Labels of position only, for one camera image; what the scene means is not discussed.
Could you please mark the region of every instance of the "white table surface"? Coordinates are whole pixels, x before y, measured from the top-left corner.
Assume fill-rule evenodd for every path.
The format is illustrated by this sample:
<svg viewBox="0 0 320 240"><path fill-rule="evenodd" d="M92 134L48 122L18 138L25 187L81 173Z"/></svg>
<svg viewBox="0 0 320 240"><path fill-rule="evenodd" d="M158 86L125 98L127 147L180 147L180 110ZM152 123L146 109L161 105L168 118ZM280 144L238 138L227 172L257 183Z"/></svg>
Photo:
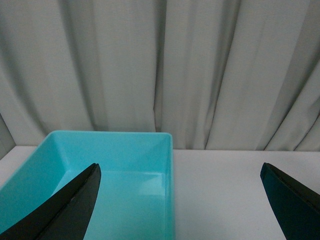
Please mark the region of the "white table surface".
<svg viewBox="0 0 320 240"><path fill-rule="evenodd" d="M35 149L0 160L0 186ZM320 193L320 152L174 150L177 240L285 240L260 179L271 163Z"/></svg>

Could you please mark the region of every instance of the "curtain fold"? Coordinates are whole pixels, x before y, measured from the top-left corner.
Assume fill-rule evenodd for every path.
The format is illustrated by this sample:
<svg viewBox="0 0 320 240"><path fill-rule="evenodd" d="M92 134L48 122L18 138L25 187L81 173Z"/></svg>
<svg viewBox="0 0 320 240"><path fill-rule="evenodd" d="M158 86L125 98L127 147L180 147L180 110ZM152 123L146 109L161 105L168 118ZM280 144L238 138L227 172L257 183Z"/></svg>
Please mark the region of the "curtain fold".
<svg viewBox="0 0 320 240"><path fill-rule="evenodd" d="M0 114L17 145L65 129L320 151L319 56L317 0L0 0Z"/></svg>

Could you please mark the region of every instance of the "plastic container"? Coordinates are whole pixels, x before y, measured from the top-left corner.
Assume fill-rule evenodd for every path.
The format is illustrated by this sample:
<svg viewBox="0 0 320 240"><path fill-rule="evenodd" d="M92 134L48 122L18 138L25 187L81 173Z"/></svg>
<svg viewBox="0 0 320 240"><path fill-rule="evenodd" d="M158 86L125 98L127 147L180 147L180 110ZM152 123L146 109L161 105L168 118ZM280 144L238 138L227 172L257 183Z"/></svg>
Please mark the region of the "plastic container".
<svg viewBox="0 0 320 240"><path fill-rule="evenodd" d="M0 189L0 233L92 163L101 183L85 240L175 239L168 133L50 133Z"/></svg>

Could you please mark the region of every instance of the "turquoise plastic bin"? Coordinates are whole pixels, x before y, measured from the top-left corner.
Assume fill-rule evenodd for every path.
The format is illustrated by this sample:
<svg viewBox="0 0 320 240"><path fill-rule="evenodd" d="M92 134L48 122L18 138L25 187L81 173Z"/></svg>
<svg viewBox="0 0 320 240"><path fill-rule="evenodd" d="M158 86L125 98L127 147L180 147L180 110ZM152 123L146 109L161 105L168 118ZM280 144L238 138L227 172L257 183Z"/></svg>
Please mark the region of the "turquoise plastic bin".
<svg viewBox="0 0 320 240"><path fill-rule="evenodd" d="M168 133L54 131L0 189L0 233L92 163L101 183L85 240L174 240Z"/></svg>

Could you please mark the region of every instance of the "white curtain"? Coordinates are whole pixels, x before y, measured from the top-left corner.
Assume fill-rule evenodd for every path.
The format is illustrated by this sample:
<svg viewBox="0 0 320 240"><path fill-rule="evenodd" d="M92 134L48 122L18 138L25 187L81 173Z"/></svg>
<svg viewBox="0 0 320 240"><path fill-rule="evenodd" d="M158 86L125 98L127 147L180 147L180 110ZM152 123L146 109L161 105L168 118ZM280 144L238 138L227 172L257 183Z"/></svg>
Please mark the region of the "white curtain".
<svg viewBox="0 0 320 240"><path fill-rule="evenodd" d="M318 0L0 0L17 145L168 132L176 149L320 151Z"/></svg>

